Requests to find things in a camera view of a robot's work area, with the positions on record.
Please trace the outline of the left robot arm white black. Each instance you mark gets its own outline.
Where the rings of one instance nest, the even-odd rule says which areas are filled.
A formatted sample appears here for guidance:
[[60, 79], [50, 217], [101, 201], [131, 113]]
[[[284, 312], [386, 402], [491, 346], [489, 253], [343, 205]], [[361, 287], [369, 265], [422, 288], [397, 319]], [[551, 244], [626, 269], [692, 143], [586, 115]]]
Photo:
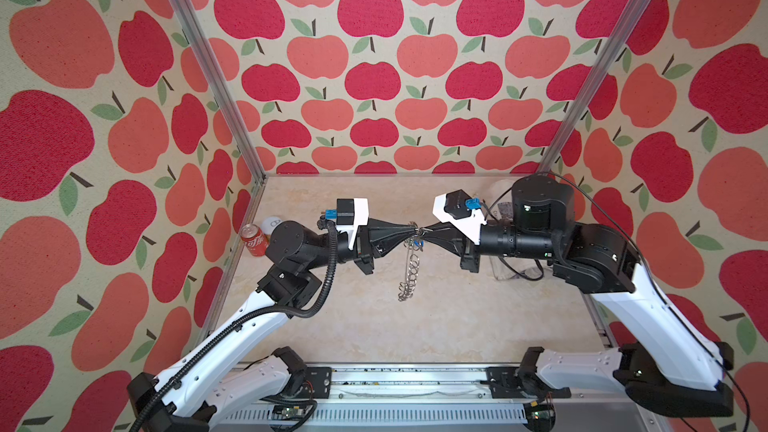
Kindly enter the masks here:
[[289, 320], [317, 315], [338, 265], [353, 262], [370, 274], [375, 259], [418, 232], [415, 225], [374, 219], [355, 224], [332, 210], [321, 215], [316, 231], [295, 221], [279, 224], [267, 248], [270, 268], [233, 315], [171, 366], [130, 382], [132, 430], [211, 431], [255, 402], [299, 407], [304, 413], [289, 428], [301, 427], [317, 403], [299, 396], [308, 372], [293, 349], [278, 348], [241, 371], [235, 366]]

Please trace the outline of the metal disc with key rings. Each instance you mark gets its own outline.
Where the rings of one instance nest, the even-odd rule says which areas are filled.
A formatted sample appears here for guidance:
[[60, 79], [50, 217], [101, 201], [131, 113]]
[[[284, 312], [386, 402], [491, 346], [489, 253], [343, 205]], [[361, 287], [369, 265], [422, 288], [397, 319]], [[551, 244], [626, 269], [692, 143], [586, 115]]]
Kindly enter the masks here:
[[414, 295], [420, 270], [420, 253], [424, 248], [423, 235], [423, 230], [420, 227], [416, 227], [414, 234], [404, 242], [406, 260], [403, 280], [399, 283], [398, 289], [397, 298], [399, 302], [408, 301]]

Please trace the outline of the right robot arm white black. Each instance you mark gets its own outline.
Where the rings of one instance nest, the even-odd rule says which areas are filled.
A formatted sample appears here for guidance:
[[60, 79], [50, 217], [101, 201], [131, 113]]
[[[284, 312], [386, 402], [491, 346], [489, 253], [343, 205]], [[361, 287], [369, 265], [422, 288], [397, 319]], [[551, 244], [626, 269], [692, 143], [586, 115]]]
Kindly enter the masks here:
[[731, 416], [725, 377], [732, 348], [695, 329], [656, 286], [630, 240], [614, 228], [577, 222], [573, 188], [546, 175], [517, 180], [511, 195], [509, 222], [487, 221], [479, 201], [462, 190], [437, 196], [438, 222], [425, 241], [452, 251], [472, 272], [483, 256], [545, 260], [554, 277], [592, 296], [635, 338], [593, 354], [531, 347], [517, 370], [520, 386], [539, 397], [569, 388], [623, 392], [666, 417]]

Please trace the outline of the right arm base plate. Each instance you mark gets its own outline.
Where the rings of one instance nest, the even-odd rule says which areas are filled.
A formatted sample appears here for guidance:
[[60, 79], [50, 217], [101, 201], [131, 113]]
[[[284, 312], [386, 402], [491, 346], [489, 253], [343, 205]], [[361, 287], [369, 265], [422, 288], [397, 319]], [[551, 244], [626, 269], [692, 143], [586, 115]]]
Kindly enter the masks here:
[[521, 379], [517, 376], [517, 367], [495, 366], [485, 369], [485, 385], [494, 399], [523, 399], [527, 395]]

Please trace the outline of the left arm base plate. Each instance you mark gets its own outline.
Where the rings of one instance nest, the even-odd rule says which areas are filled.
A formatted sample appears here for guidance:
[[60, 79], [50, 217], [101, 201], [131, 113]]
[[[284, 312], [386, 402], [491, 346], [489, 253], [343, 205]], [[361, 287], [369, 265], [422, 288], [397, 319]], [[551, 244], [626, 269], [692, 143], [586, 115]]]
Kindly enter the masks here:
[[299, 400], [326, 400], [330, 396], [333, 369], [331, 367], [309, 367], [305, 380], [295, 398]]

